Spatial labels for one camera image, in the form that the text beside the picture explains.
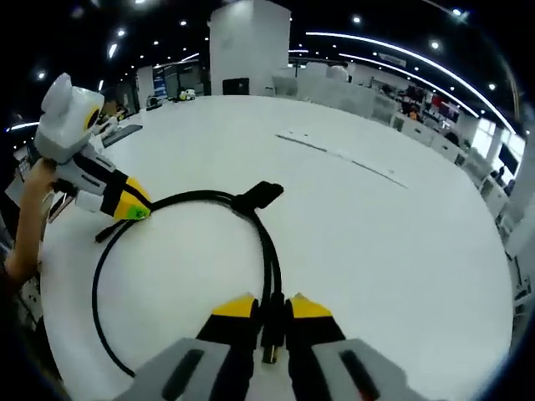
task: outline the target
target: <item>cable connector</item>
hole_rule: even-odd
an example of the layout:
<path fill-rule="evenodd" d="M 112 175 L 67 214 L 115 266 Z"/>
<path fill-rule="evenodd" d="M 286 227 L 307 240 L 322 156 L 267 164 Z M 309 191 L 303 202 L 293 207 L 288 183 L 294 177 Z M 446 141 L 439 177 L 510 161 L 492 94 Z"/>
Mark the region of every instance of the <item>cable connector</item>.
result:
<path fill-rule="evenodd" d="M 269 304 L 262 314 L 264 323 L 261 341 L 261 345 L 264 348 L 262 362 L 276 363 L 278 349 L 284 345 L 284 336 L 286 333 L 284 294 L 272 294 Z"/>

